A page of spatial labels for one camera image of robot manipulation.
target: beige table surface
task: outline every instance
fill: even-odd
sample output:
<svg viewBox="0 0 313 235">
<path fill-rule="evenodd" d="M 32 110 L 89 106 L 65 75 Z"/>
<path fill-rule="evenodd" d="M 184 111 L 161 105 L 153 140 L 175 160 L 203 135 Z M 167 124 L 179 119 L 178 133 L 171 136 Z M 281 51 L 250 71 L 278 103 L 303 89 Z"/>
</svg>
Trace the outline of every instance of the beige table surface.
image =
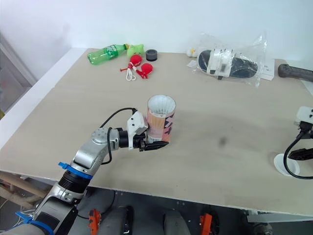
<svg viewBox="0 0 313 235">
<path fill-rule="evenodd" d="M 157 151 L 119 149 L 91 186 L 260 211 L 313 215 L 313 181 L 281 175 L 273 158 L 298 134 L 300 106 L 313 106 L 302 82 L 275 77 L 259 89 L 193 74 L 183 54 L 160 53 L 148 80 L 125 80 L 121 56 L 99 66 L 85 53 L 40 102 L 0 152 L 0 169 L 58 180 L 91 133 L 115 110 L 155 94 L 177 103 L 171 143 Z M 109 122 L 126 127 L 127 111 Z M 303 140 L 297 148 L 312 146 Z M 300 163 L 313 174 L 313 163 Z"/>
</svg>

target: metal leg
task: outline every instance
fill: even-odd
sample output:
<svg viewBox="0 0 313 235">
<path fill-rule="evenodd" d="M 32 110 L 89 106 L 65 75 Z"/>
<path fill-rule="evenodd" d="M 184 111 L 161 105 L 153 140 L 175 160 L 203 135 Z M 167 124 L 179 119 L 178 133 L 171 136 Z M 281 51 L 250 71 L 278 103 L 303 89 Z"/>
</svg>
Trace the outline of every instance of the metal leg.
<svg viewBox="0 0 313 235">
<path fill-rule="evenodd" d="M 165 235 L 191 235 L 187 224 L 178 211 L 168 211 L 164 219 Z"/>
<path fill-rule="evenodd" d="M 302 216 L 294 214 L 278 214 L 278 213 L 265 213 L 265 214 L 250 214 L 247 215 L 249 223 L 277 223 L 277 222 L 296 222 L 296 221 L 311 221 L 313 216 Z"/>
</svg>

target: robotic arm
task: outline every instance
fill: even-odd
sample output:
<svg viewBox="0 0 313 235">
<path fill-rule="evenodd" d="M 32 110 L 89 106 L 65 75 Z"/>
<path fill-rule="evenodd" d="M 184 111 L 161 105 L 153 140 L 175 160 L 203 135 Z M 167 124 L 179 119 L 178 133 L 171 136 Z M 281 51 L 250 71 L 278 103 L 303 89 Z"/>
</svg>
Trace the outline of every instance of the robotic arm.
<svg viewBox="0 0 313 235">
<path fill-rule="evenodd" d="M 37 207 L 33 217 L 24 218 L 23 214 L 18 213 L 23 217 L 24 223 L 2 234 L 67 235 L 78 214 L 76 205 L 80 203 L 99 167 L 111 162 L 112 150 L 125 147 L 138 148 L 139 151 L 155 150 L 168 144 L 164 141 L 146 143 L 144 132 L 148 128 L 148 123 L 139 111 L 132 110 L 133 115 L 127 121 L 127 130 L 103 127 L 112 115 L 93 132 L 91 139 L 77 151 L 70 164 L 59 163 L 66 171 Z M 103 162 L 107 154 L 110 159 Z"/>
</svg>

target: wooden stick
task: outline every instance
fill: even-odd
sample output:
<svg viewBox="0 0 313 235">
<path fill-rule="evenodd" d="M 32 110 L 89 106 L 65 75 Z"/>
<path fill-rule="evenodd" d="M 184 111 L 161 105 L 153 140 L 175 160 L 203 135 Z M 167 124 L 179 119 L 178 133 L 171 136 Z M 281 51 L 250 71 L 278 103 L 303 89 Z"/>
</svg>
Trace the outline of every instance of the wooden stick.
<svg viewBox="0 0 313 235">
<path fill-rule="evenodd" d="M 19 196 L 17 193 L 11 193 L 7 189 L 5 189 L 3 186 L 0 186 L 0 195 L 1 197 L 8 199 L 11 202 L 21 205 L 22 207 L 25 207 L 27 209 L 32 209 L 34 207 L 32 204 L 26 201 L 27 198 L 23 198 Z"/>
<path fill-rule="evenodd" d="M 19 188 L 22 188 L 28 192 L 31 192 L 37 196 L 40 196 L 41 198 L 44 198 L 47 194 L 46 191 L 42 190 L 41 188 L 37 188 L 35 186 L 33 186 L 31 183 L 20 179 L 19 177 L 17 177 L 16 175 L 7 173 L 7 172 L 0 172 L 0 179 L 9 182 Z"/>
</svg>

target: paper cup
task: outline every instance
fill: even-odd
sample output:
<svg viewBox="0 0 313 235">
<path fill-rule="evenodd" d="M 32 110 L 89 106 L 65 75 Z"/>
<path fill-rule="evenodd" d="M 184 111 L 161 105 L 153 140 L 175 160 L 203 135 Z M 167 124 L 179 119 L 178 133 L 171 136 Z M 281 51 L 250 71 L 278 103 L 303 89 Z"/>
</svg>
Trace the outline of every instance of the paper cup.
<svg viewBox="0 0 313 235">
<path fill-rule="evenodd" d="M 173 98 L 158 94 L 148 100 L 148 142 L 170 141 L 176 103 Z"/>
</svg>

